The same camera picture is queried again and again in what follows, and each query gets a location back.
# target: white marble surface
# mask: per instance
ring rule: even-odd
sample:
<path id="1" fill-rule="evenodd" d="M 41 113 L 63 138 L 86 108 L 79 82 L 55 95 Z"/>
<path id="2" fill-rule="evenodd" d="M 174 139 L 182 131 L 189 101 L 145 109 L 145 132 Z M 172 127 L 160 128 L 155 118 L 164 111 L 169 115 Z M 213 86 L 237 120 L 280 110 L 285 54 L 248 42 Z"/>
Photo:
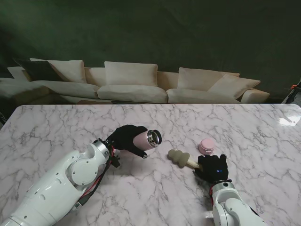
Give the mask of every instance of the white marble surface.
<path id="1" fill-rule="evenodd" d="M 0 222 L 26 190 L 72 149 L 84 150 L 125 124 L 162 132 L 144 160 L 123 153 L 97 193 L 58 226 L 212 226 L 209 186 L 166 157 L 197 159 L 198 143 L 216 140 L 229 177 L 269 224 L 301 225 L 301 109 L 296 105 L 36 105 L 16 109 L 0 131 Z"/>

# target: sofa cushion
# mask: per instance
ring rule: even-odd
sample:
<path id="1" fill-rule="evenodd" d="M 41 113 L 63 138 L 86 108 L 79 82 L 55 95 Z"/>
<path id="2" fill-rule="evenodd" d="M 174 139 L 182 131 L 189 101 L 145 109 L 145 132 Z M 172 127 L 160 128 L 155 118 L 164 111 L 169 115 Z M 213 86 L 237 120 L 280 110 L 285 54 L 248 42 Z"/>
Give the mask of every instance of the sofa cushion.
<path id="1" fill-rule="evenodd" d="M 97 85 L 99 87 L 107 84 L 104 67 L 85 67 L 85 74 L 88 84 Z"/>
<path id="2" fill-rule="evenodd" d="M 255 87 L 259 83 L 259 80 L 238 78 L 230 74 L 225 74 L 208 90 L 208 92 L 237 99 L 243 95 L 246 90 Z"/>
<path id="3" fill-rule="evenodd" d="M 106 85 L 102 86 L 97 94 L 99 99 L 167 103 L 166 92 L 154 86 Z"/>
<path id="4" fill-rule="evenodd" d="M 65 81 L 32 81 L 31 83 L 46 86 L 51 93 L 55 94 L 98 99 L 97 90 L 99 87 L 91 84 Z"/>
<path id="5" fill-rule="evenodd" d="M 249 89 L 242 95 L 240 102 L 242 104 L 261 104 L 269 97 L 269 93 L 257 89 Z"/>
<path id="6" fill-rule="evenodd" d="M 157 73 L 158 87 L 169 90 L 178 87 L 179 73 L 174 72 L 158 72 Z"/>
<path id="7" fill-rule="evenodd" d="M 169 89 L 170 104 L 239 104 L 240 102 L 215 93 L 191 89 Z"/>
<path id="8" fill-rule="evenodd" d="M 5 81 L 5 82 L 16 82 L 16 81 L 18 81 L 18 82 L 20 82 L 20 80 L 18 80 L 18 79 L 12 79 L 12 78 L 0 78 L 0 81 Z"/>
<path id="9" fill-rule="evenodd" d="M 48 61 L 30 61 L 22 59 L 14 59 L 14 61 L 28 72 L 32 81 L 63 81 Z"/>
<path id="10" fill-rule="evenodd" d="M 8 71 L 14 77 L 14 79 L 20 81 L 31 81 L 29 74 L 23 67 L 8 67 Z"/>
<path id="11" fill-rule="evenodd" d="M 158 65 L 104 62 L 108 85 L 157 86 Z"/>
<path id="12" fill-rule="evenodd" d="M 31 61 L 45 61 L 30 58 Z M 47 60 L 63 81 L 86 83 L 84 62 L 82 60 Z"/>
<path id="13" fill-rule="evenodd" d="M 208 91 L 224 75 L 239 77 L 239 73 L 216 72 L 203 69 L 179 68 L 179 89 Z"/>
<path id="14" fill-rule="evenodd" d="M 49 89 L 41 84 L 13 80 L 0 81 L 0 97 L 13 101 L 17 106 L 49 94 Z"/>

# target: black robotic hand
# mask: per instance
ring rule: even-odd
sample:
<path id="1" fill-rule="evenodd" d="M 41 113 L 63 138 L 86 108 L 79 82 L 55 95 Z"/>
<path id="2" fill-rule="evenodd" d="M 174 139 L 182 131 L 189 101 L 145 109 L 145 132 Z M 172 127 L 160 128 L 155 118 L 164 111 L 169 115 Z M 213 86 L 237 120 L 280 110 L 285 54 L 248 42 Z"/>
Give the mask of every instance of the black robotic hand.
<path id="1" fill-rule="evenodd" d="M 116 149 L 128 150 L 129 152 L 146 159 L 147 153 L 137 148 L 133 143 L 133 139 L 145 131 L 147 131 L 147 129 L 144 126 L 121 126 L 107 138 L 107 141 Z"/>
<path id="2" fill-rule="evenodd" d="M 203 170 L 194 169 L 195 173 L 201 179 L 212 184 L 217 181 L 226 181 L 229 174 L 226 159 L 227 156 L 224 154 L 221 154 L 220 158 L 217 155 L 199 156 L 198 163 L 203 167 Z"/>

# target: seat cushion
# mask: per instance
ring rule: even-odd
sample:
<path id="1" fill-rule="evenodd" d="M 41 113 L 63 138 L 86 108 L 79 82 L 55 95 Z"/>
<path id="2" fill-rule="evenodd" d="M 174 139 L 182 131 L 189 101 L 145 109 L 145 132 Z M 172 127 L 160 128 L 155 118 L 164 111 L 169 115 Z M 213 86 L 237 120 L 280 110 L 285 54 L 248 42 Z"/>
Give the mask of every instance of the seat cushion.
<path id="1" fill-rule="evenodd" d="M 31 83 L 46 86 L 51 93 L 55 94 L 98 99 L 97 90 L 99 87 L 96 85 L 65 81 L 32 81 Z"/>
<path id="2" fill-rule="evenodd" d="M 0 97 L 12 100 L 17 106 L 49 94 L 49 89 L 42 84 L 13 80 L 0 81 Z"/>
<path id="3" fill-rule="evenodd" d="M 124 100 L 146 103 L 167 103 L 167 93 L 154 86 L 106 85 L 98 91 L 99 99 Z"/>
<path id="4" fill-rule="evenodd" d="M 169 89 L 168 103 L 170 104 L 239 104 L 240 102 L 215 93 L 191 89 Z"/>

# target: dark green wall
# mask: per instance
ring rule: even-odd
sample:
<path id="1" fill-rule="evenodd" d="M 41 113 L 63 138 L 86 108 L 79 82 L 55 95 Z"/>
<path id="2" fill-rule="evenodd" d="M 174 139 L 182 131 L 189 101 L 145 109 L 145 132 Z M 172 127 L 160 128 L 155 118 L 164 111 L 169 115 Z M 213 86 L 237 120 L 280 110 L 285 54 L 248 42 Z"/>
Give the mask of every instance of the dark green wall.
<path id="1" fill-rule="evenodd" d="M 299 2 L 1 0 L 2 55 L 239 72 L 284 97 L 301 76 Z"/>

